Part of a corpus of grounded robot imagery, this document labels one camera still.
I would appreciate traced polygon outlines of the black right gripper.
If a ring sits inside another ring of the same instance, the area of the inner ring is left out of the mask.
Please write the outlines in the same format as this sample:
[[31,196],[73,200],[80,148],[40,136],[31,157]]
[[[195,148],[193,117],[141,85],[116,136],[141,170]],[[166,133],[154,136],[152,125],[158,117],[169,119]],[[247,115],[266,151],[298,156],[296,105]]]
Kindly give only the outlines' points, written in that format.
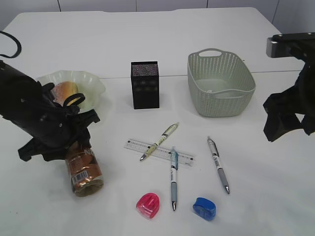
[[297,129],[307,135],[314,133],[315,63],[306,63],[295,84],[281,93],[271,94],[263,108],[267,113],[263,131],[270,142]]

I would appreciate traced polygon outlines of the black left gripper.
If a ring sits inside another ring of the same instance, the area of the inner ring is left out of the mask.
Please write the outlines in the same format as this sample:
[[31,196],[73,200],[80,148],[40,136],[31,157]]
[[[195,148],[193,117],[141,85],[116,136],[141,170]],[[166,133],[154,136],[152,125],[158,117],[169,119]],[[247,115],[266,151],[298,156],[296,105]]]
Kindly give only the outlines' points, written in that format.
[[88,126],[100,121],[95,110],[80,113],[78,104],[85,100],[82,93],[72,95],[72,105],[54,102],[53,83],[39,87],[39,96],[20,100],[21,110],[17,126],[32,136],[32,139],[18,150],[23,161],[29,161],[41,154],[45,161],[63,160],[72,144],[90,147]]

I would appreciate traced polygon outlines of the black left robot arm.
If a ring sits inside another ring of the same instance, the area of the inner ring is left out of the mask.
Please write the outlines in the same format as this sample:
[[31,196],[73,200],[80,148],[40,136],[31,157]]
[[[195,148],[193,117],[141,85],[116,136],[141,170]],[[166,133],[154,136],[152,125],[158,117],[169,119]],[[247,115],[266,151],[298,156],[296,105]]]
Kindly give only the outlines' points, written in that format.
[[73,144],[91,147],[88,126],[100,121],[96,111],[79,112],[85,96],[78,92],[66,92],[62,104],[55,102],[54,87],[0,63],[0,114],[32,136],[18,150],[23,161],[39,154],[45,161],[64,160]]

